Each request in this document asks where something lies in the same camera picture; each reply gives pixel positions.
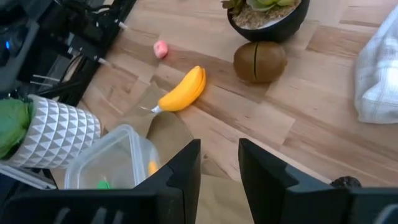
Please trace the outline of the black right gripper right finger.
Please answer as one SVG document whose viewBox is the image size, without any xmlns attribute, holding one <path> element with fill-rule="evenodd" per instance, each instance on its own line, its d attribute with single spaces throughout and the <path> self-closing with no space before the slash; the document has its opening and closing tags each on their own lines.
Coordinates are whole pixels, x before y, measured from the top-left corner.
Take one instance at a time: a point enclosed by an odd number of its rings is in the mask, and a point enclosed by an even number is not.
<svg viewBox="0 0 398 224">
<path fill-rule="evenodd" d="M 248 139 L 239 168 L 255 223 L 346 223 L 348 191 L 297 169 Z"/>
</svg>

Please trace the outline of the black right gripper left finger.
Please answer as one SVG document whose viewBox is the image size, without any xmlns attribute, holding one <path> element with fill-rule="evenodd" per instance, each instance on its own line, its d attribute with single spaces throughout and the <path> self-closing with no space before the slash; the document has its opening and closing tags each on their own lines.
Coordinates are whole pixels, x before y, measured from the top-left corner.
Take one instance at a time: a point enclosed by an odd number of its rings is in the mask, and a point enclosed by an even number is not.
<svg viewBox="0 0 398 224">
<path fill-rule="evenodd" d="M 194 139 L 133 189 L 134 223 L 196 222 L 201 184 L 201 142 Z"/>
</svg>

